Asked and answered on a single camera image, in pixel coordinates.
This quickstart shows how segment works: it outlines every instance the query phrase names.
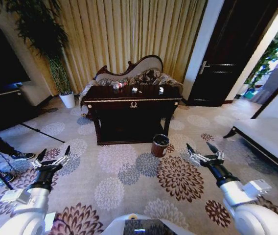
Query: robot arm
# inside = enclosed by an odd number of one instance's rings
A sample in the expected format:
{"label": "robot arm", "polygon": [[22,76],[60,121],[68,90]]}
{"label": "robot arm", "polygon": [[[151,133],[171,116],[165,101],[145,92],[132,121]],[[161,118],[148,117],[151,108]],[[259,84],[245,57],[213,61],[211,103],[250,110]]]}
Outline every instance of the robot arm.
{"label": "robot arm", "polygon": [[56,171],[65,166],[70,158],[70,146],[65,155],[56,161],[41,162],[46,149],[32,162],[38,171],[37,179],[28,189],[10,190],[1,201],[18,203],[14,209],[14,217],[1,228],[0,235],[43,235],[45,232],[45,216],[48,210],[48,196],[52,190],[52,178]]}
{"label": "robot arm", "polygon": [[249,204],[257,196],[271,189],[264,180],[254,180],[242,185],[223,166],[224,153],[208,143],[213,155],[203,156],[196,153],[187,144],[190,160],[207,167],[216,179],[217,186],[224,194],[224,204],[232,217],[235,227],[242,235],[276,235],[278,234],[278,214],[268,208]]}

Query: green leaves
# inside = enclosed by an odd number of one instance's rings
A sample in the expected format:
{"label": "green leaves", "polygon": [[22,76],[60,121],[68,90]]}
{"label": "green leaves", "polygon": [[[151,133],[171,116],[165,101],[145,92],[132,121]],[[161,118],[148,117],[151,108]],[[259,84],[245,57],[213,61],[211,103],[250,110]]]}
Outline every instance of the green leaves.
{"label": "green leaves", "polygon": [[58,17],[60,6],[58,0],[0,0],[7,12],[17,13],[18,36],[27,39],[30,46],[38,49],[50,62],[53,80],[60,94],[70,94],[70,84],[65,69],[60,61],[62,48],[68,42],[63,26],[54,19]]}
{"label": "green leaves", "polygon": [[262,57],[257,62],[256,66],[250,73],[249,77],[245,81],[245,84],[250,84],[250,88],[254,87],[255,83],[258,82],[263,75],[270,71],[269,62],[276,61],[278,59],[278,32],[274,39],[271,41]]}

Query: white bench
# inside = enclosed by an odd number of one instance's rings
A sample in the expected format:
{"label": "white bench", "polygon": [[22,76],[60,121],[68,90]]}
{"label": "white bench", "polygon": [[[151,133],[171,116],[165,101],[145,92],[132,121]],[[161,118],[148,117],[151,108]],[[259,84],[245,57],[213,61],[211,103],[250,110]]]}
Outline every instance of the white bench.
{"label": "white bench", "polygon": [[236,121],[232,130],[224,138],[236,133],[278,165],[278,118]]}

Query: floor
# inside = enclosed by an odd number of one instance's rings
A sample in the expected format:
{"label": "floor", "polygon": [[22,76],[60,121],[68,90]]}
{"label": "floor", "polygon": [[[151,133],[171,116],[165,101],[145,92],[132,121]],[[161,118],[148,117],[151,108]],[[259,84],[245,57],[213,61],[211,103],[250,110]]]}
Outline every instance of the floor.
{"label": "floor", "polygon": [[[150,143],[97,146],[92,121],[81,116],[78,107],[65,108],[59,98],[27,124],[65,144],[20,125],[0,136],[19,151],[40,153],[47,148],[46,160],[61,156],[70,144],[72,159],[55,174],[49,212],[56,211],[75,235],[101,233],[114,218],[133,212],[168,219],[199,235],[233,235],[238,233],[215,179],[207,168],[189,162],[185,144],[202,154],[210,153],[206,141],[216,145],[226,154],[225,167],[242,183],[264,179],[273,189],[256,203],[278,213],[278,168],[238,135],[222,138],[235,120],[250,118],[258,108],[244,99],[218,108],[179,105],[170,123],[171,144],[161,159],[151,155]],[[0,161],[0,168],[10,170]],[[12,186],[27,187],[36,175],[29,161],[10,163],[18,172]],[[0,197],[6,191],[0,187]],[[12,205],[0,203],[0,226],[11,212]],[[50,234],[70,233],[55,222]]]}

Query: drawer handle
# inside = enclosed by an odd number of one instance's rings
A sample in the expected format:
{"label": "drawer handle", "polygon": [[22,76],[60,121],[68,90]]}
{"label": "drawer handle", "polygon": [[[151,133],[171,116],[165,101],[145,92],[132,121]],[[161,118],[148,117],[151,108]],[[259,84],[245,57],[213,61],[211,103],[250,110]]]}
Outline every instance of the drawer handle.
{"label": "drawer handle", "polygon": [[135,102],[135,105],[134,105],[134,103],[133,102],[131,102],[131,104],[130,104],[130,108],[133,108],[133,109],[135,109],[135,108],[137,108],[138,106],[137,106],[137,102]]}

